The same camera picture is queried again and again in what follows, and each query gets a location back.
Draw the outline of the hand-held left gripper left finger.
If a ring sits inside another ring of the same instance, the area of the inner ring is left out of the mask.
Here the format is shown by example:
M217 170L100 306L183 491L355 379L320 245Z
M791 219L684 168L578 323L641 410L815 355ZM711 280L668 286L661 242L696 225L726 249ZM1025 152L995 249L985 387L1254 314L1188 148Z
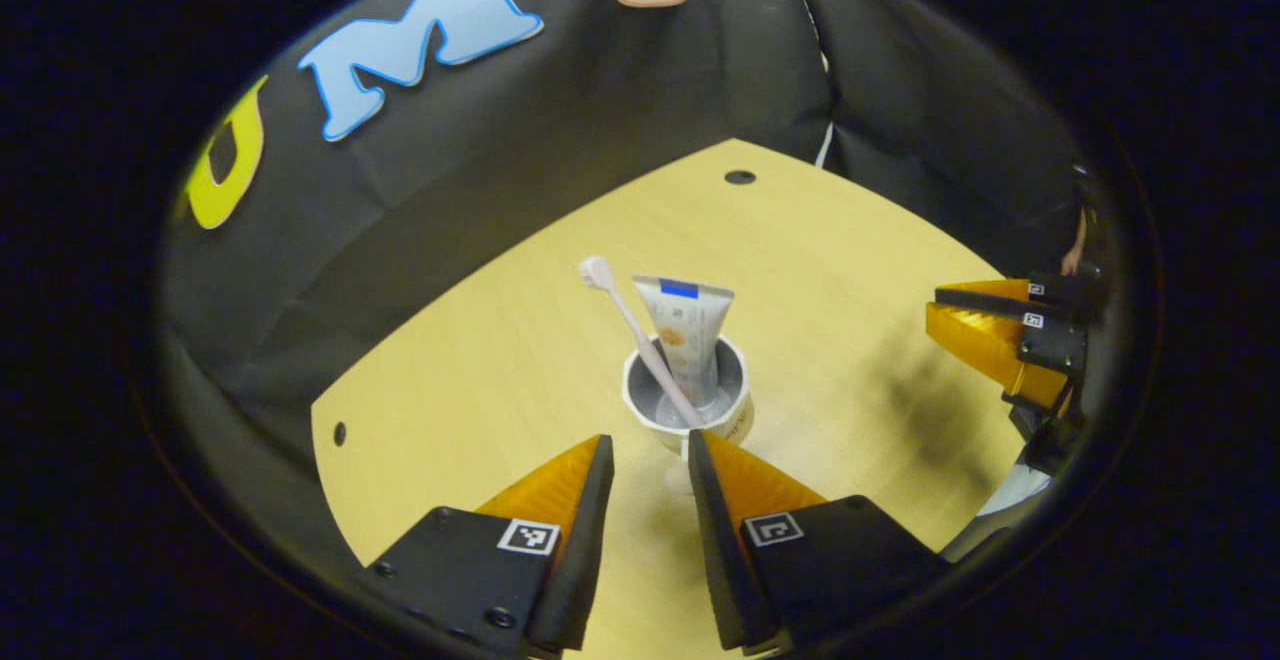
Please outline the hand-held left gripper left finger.
M474 656L579 651L613 478L611 437L586 437L472 512L431 509L361 572L361 588Z

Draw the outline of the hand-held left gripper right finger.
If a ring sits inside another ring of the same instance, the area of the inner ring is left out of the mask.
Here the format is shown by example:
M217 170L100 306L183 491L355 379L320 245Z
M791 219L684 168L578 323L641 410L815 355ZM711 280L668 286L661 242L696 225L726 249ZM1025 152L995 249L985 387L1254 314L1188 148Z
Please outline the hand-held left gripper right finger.
M695 428L687 469L719 643L820 656L946 573L946 562L861 495L828 500Z

